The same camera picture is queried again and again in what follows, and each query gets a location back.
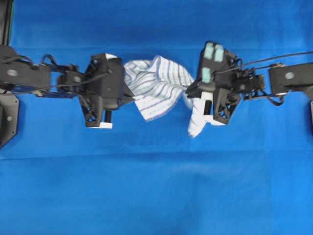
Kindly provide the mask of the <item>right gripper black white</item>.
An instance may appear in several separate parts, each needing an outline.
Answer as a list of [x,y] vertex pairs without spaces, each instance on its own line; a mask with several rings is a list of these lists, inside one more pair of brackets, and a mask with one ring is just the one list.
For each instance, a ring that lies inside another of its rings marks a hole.
[[201,98],[205,92],[212,93],[210,101],[204,102],[204,115],[213,115],[213,120],[222,124],[229,124],[230,118],[241,99],[251,100],[258,97],[258,92],[265,88],[264,76],[257,75],[255,69],[239,69],[242,59],[236,60],[237,66],[230,69],[232,72],[229,87],[218,87],[213,91],[202,90],[201,82],[193,82],[185,91],[187,98]]

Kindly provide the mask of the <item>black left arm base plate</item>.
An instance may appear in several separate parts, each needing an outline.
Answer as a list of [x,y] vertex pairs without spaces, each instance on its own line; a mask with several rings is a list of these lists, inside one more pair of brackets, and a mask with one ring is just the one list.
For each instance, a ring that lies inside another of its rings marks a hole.
[[0,90],[0,148],[17,133],[19,100],[11,92]]

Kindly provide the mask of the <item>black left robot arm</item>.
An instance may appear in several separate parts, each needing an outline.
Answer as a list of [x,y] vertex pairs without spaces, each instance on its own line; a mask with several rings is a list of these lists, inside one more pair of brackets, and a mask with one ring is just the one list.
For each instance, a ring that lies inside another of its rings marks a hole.
[[0,86],[12,94],[37,97],[79,99],[85,126],[112,128],[112,111],[131,103],[134,94],[125,82],[122,59],[101,53],[91,56],[85,72],[76,65],[59,65],[46,54],[39,64],[0,47]]

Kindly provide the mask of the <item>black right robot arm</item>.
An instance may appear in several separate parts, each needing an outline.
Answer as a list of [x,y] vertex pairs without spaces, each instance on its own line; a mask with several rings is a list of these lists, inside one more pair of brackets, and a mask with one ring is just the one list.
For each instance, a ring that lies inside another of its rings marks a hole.
[[221,62],[201,55],[196,80],[187,88],[188,98],[204,99],[201,114],[212,115],[219,124],[228,125],[241,100],[266,98],[275,106],[284,103],[289,92],[303,92],[313,96],[312,63],[285,66],[281,63],[267,66],[271,93],[265,92],[262,74],[255,68],[246,68],[242,60],[226,51]]

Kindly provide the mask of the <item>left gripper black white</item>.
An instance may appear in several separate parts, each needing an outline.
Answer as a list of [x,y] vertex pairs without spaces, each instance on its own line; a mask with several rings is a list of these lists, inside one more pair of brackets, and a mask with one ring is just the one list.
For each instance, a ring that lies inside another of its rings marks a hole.
[[[99,79],[105,74],[99,73],[101,60],[117,58],[112,54],[97,54],[91,57],[85,72],[79,72],[74,65],[59,66],[61,76],[57,80],[57,93],[62,98],[79,99],[85,125],[88,128],[112,129],[112,111],[103,108],[103,98],[98,94]],[[123,106],[134,101],[134,94],[123,82],[119,105]]]

